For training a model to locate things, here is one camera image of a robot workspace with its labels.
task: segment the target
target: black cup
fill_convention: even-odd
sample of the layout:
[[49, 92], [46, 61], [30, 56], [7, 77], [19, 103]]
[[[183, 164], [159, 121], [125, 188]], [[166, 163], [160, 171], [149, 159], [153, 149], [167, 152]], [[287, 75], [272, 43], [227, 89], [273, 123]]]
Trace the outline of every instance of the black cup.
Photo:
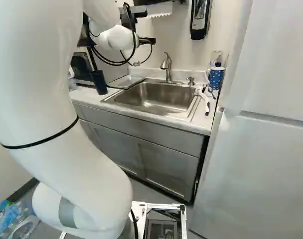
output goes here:
[[99, 95], [107, 94], [107, 87], [103, 71], [92, 71], [90, 73], [92, 81]]

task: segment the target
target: stainless steel countertop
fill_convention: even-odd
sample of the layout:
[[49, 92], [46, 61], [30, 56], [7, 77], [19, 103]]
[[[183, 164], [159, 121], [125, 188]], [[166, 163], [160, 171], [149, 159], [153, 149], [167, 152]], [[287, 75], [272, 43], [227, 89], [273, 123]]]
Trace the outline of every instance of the stainless steel countertop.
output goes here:
[[107, 104], [101, 102], [104, 98], [120, 91], [119, 89], [108, 88], [108, 93], [106, 95], [100, 96], [96, 89], [87, 87], [78, 87], [76, 90], [70, 92], [70, 97], [72, 102], [78, 103], [84, 106], [90, 106], [104, 111], [109, 111], [117, 113], [124, 116], [129, 116], [141, 120], [146, 120], [149, 122], [154, 122], [158, 124], [163, 124], [169, 127], [178, 128], [186, 130], [193, 133], [210, 135], [211, 126], [214, 117], [214, 110], [216, 105], [216, 100], [209, 97], [210, 100], [210, 114], [205, 115], [206, 103], [203, 99], [200, 100], [199, 105], [194, 113], [191, 122], [186, 122], [183, 120], [176, 120], [166, 116], [158, 116], [146, 112], [139, 112], [125, 107], [120, 107], [117, 105]]

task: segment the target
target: polka dot mug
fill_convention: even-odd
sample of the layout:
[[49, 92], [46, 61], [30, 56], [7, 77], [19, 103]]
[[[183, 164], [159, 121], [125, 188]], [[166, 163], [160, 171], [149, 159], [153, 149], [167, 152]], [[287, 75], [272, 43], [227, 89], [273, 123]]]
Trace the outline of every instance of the polka dot mug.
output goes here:
[[209, 81], [210, 84], [209, 86], [215, 91], [219, 90], [220, 83], [223, 79], [223, 75], [225, 74], [225, 68], [224, 67], [211, 67], [210, 68], [210, 76], [209, 76]]

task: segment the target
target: sink basin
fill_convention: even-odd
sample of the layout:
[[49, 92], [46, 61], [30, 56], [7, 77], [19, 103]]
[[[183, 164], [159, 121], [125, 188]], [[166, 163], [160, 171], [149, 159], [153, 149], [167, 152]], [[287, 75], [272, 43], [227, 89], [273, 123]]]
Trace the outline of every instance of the sink basin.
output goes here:
[[160, 116], [187, 119], [197, 102], [195, 89], [159, 82], [142, 82], [115, 93], [103, 102]]

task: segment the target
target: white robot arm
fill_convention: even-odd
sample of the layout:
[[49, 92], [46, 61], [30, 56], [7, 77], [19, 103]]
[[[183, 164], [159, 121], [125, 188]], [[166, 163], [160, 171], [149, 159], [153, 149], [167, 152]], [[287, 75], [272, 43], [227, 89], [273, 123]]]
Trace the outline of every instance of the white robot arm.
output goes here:
[[94, 39], [132, 47], [113, 0], [0, 0], [0, 143], [41, 184], [34, 210], [87, 239], [116, 239], [132, 202], [125, 173], [81, 128], [66, 84], [83, 10]]

